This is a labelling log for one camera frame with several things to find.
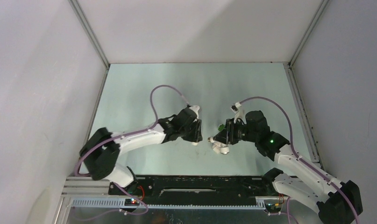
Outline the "white plastic faucet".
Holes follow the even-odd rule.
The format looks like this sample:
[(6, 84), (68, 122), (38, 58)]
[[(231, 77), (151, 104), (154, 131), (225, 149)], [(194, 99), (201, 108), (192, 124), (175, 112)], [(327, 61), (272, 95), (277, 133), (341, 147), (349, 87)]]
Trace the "white plastic faucet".
[(227, 155), (230, 152), (229, 146), (227, 144), (214, 140), (213, 136), (209, 137), (208, 141), (212, 144), (212, 146), (218, 146), (220, 148), (220, 151), (221, 151), (220, 154)]

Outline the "green plastic faucet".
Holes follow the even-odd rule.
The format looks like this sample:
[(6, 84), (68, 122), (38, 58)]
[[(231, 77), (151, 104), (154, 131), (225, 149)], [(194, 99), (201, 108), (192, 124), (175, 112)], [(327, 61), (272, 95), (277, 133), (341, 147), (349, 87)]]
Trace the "green plastic faucet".
[(221, 124), (221, 125), (218, 126), (217, 130), (219, 132), (222, 132), (225, 128), (226, 128), (226, 125), (225, 124)]

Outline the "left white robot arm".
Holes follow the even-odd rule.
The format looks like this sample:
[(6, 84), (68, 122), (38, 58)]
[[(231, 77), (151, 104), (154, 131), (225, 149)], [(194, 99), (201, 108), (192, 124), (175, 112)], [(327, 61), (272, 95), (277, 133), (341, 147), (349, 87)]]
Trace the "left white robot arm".
[(198, 105), (188, 105), (177, 115), (158, 119), (151, 126), (131, 133), (100, 128), (81, 148), (79, 162), (85, 165), (92, 180), (114, 182), (126, 194), (133, 194), (138, 188), (137, 178), (130, 167), (117, 162), (119, 157), (138, 148), (178, 138), (197, 145), (203, 140), (199, 111)]

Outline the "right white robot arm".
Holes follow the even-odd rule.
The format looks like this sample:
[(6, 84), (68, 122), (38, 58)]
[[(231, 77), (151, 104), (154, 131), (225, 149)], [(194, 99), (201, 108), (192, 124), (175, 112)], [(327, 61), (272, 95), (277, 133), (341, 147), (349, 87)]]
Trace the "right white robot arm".
[(350, 224), (363, 212), (359, 187), (342, 182), (293, 151), (292, 143), (271, 131), (261, 111), (250, 111), (245, 121), (227, 119), (224, 128), (208, 138), (213, 150), (228, 154), (229, 146), (239, 141), (253, 142), (259, 153), (288, 168), (295, 178), (273, 168), (262, 177), (262, 189), (268, 195), (289, 196), (318, 214), (324, 224)]

